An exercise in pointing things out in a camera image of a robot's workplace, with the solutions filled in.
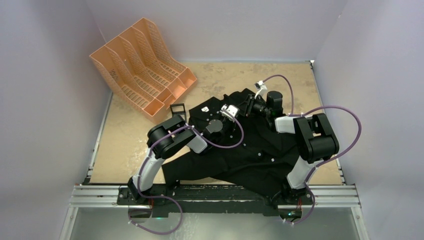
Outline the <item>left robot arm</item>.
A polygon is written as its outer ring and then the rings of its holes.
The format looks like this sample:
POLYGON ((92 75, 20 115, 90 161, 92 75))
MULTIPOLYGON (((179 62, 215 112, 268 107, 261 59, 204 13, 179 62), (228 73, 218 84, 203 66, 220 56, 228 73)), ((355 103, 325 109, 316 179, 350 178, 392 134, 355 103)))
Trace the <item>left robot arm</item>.
POLYGON ((147 153, 143 163, 130 177, 127 183, 129 199, 138 205, 142 205, 148 199, 155 199, 156 196, 149 195, 153 187, 154 178, 165 160, 173 157, 182 148, 188 147, 196 154, 201 154, 208 147, 220 149, 233 149, 238 147, 244 140, 244 130, 235 116, 225 116, 230 123, 236 124, 241 130, 241 138, 232 145, 219 145, 207 138, 209 129, 199 132, 194 125, 189 125, 181 116, 175 115, 172 118, 154 126, 147 133, 147 153))

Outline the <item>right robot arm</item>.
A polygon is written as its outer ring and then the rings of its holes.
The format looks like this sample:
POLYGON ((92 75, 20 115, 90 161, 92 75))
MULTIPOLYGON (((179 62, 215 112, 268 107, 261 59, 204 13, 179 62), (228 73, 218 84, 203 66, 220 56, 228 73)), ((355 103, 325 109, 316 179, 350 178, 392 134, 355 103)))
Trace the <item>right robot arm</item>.
POLYGON ((268 92, 266 98, 258 93, 248 94, 241 109, 246 117, 263 117, 272 131, 294 135, 299 157, 283 180, 280 191, 284 202, 294 203, 306 194, 310 178, 319 164, 339 152, 340 145, 327 116, 324 113, 311 116, 285 114, 283 95, 278 91, 268 92))

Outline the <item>black button shirt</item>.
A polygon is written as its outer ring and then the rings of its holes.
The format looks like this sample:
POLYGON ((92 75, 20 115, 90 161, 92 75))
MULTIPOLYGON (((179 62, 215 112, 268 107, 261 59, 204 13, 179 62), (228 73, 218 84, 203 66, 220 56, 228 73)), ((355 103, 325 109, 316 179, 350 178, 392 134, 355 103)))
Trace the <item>black button shirt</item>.
POLYGON ((220 146, 231 146, 238 143, 244 133, 237 147, 209 146, 200 154, 189 151, 163 164, 166 185, 213 178, 268 197, 277 194, 299 157, 295 136, 272 131, 261 115, 241 113, 237 119, 242 130, 232 125, 228 132, 211 140, 220 146))

